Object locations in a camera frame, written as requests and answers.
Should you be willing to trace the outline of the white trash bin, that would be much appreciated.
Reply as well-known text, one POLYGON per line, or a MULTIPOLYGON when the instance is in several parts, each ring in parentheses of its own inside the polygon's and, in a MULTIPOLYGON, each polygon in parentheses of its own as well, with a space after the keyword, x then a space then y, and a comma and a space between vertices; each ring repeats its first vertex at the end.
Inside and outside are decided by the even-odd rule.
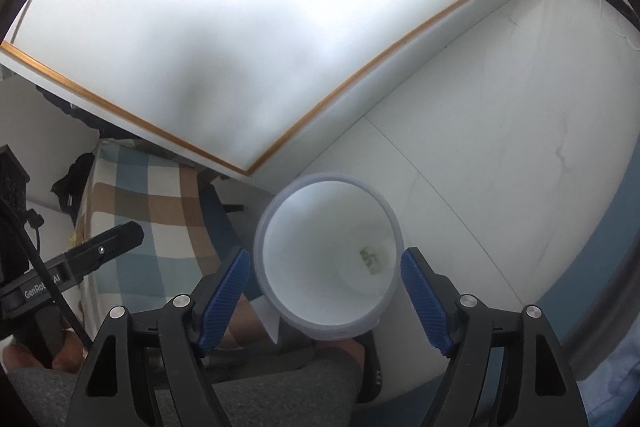
POLYGON ((404 251, 390 204, 343 173, 302 176, 258 223, 257 283, 281 319, 314 340, 374 329, 399 284, 404 251))

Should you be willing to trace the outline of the checkered tablecloth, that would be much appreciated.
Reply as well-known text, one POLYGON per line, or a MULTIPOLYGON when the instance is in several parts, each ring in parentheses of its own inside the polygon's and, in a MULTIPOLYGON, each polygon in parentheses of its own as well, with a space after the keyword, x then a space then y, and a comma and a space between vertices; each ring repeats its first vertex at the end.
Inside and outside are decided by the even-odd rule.
POLYGON ((114 306, 148 311, 189 294, 242 246, 213 184, 218 176, 130 141, 105 140, 96 147, 77 219, 78 239, 88 241, 129 221, 140 225, 143 239, 81 282, 91 336, 114 306))

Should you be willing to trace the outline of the black hanging jacket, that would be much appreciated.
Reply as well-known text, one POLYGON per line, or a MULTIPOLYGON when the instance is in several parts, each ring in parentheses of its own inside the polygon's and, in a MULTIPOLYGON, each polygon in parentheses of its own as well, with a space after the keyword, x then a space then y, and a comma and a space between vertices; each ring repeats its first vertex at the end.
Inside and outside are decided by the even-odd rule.
POLYGON ((77 225, 82 198, 95 160, 96 155, 93 153, 80 155, 70 165, 66 175, 51 187, 60 210, 72 219, 73 225, 77 225))

